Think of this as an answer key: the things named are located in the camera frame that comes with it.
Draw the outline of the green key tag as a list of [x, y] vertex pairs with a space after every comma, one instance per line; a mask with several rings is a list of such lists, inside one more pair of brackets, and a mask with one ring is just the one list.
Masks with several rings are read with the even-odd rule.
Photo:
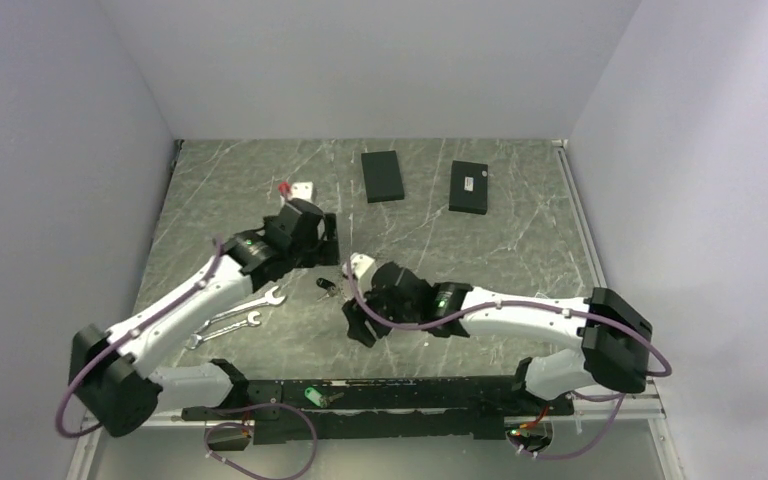
[[326, 394], [320, 392], [314, 387], [308, 387], [304, 390], [304, 397], [318, 408], [328, 408], [334, 401], [342, 398], [343, 392]]

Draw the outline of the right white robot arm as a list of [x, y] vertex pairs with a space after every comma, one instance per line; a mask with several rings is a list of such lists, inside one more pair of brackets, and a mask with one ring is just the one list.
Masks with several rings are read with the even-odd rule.
[[511, 388], [517, 411], [534, 415], [549, 400], [599, 385], [639, 394], [653, 373], [651, 324], [617, 292], [546, 299], [503, 294], [458, 282], [430, 284], [394, 262], [354, 254], [342, 265], [351, 339], [371, 347], [394, 330], [437, 338], [523, 336], [557, 352], [520, 362]]

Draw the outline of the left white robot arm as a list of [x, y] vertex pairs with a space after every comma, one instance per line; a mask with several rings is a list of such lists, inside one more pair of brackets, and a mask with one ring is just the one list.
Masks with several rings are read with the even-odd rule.
[[122, 437], [160, 411], [200, 407], [224, 420], [249, 405], [249, 382], [227, 360], [196, 367], [161, 363], [204, 323], [295, 269], [335, 266], [337, 216], [290, 199], [261, 227], [215, 243], [195, 274], [160, 300], [106, 329], [90, 324], [72, 338], [69, 383], [55, 414], [65, 438], [104, 429]]

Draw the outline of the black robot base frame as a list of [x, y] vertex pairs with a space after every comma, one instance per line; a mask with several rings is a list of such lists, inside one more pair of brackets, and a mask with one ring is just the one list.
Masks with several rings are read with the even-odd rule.
[[[289, 441], [469, 436], [502, 440], [518, 421], [570, 416], [566, 395], [541, 400], [509, 375], [375, 379], [251, 380], [220, 407], [182, 410], [185, 421], [247, 419], [257, 445]], [[304, 397], [314, 387], [344, 396], [328, 408]]]

